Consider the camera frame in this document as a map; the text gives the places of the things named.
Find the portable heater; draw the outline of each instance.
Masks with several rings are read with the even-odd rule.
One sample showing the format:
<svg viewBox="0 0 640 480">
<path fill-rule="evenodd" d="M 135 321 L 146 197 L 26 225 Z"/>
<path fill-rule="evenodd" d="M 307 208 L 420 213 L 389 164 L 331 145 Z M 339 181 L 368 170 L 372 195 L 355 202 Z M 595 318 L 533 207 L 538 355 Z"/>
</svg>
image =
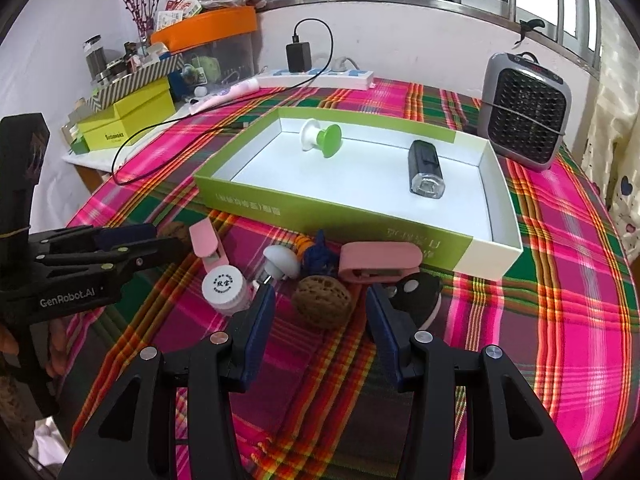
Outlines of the portable heater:
<svg viewBox="0 0 640 480">
<path fill-rule="evenodd" d="M 478 135 L 495 151 L 542 171 L 560 148 L 571 109 L 566 82 L 516 54 L 495 54 L 484 76 Z"/>
</svg>

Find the white power strip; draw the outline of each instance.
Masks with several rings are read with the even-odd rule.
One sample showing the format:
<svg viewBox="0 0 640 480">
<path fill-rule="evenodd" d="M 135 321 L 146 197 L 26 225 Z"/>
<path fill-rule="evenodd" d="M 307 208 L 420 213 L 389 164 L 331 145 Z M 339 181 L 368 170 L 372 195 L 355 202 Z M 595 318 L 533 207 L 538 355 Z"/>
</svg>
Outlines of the white power strip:
<svg viewBox="0 0 640 480">
<path fill-rule="evenodd" d="M 255 78 L 260 88 L 287 88 L 300 84 L 320 72 L 319 68 L 309 72 L 291 73 L 288 70 L 272 70 Z M 347 70 L 333 72 L 329 70 L 316 78 L 309 86 L 313 88 L 343 88 L 345 90 L 368 90 L 373 85 L 373 72 L 366 70 Z"/>
</svg>

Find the yellow box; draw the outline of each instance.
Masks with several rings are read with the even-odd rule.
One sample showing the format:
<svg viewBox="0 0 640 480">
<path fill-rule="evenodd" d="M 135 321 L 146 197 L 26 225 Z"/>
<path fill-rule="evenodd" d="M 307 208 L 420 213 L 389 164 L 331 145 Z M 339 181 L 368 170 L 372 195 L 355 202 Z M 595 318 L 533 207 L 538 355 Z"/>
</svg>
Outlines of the yellow box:
<svg viewBox="0 0 640 480">
<path fill-rule="evenodd" d="M 163 77 L 115 102 L 109 108 L 78 123 L 90 150 L 119 148 L 138 130 L 160 123 L 175 113 L 169 81 Z M 140 140 L 148 130 L 127 144 Z"/>
</svg>

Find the rubber band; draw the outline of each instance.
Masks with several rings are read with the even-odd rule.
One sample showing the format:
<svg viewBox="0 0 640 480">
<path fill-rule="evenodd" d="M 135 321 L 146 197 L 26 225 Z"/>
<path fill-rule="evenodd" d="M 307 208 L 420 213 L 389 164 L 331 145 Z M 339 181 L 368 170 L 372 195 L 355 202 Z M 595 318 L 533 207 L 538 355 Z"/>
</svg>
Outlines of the rubber band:
<svg viewBox="0 0 640 480">
<path fill-rule="evenodd" d="M 5 233 L 5 234 L 3 234 L 3 235 L 0 235 L 0 240 L 1 240 L 2 238 L 10 238 L 10 237 L 15 236 L 15 235 L 17 235 L 17 234 L 20 234 L 20 233 L 23 233 L 23 232 L 25 232 L 25 231 L 28 231 L 29 229 L 31 229 L 31 226 L 30 226 L 30 225 L 29 225 L 29 226 L 27 226 L 27 227 L 23 227 L 22 229 L 16 229 L 15 231 L 12 231 L 12 232 L 10 232 L 10 233 Z"/>
</svg>

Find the green box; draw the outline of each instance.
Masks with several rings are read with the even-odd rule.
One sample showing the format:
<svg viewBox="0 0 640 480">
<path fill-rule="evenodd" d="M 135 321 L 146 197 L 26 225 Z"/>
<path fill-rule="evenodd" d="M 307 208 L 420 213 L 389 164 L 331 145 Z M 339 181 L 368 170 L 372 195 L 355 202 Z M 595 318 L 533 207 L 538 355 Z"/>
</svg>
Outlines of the green box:
<svg viewBox="0 0 640 480">
<path fill-rule="evenodd" d="M 80 121 L 78 129 L 89 150 L 119 148 L 127 137 L 150 124 L 161 123 L 173 114 L 175 107 L 169 81 L 163 77 Z M 139 139 L 140 136 L 134 137 L 127 145 Z"/>
<path fill-rule="evenodd" d="M 309 119 L 338 124 L 342 147 L 325 159 L 303 152 Z M 408 149 L 438 150 L 447 189 L 440 200 L 409 191 Z M 322 108 L 276 108 L 195 174 L 213 209 L 338 242 L 404 240 L 424 263 L 500 280 L 522 254 L 513 202 L 490 143 L 432 124 Z"/>
</svg>

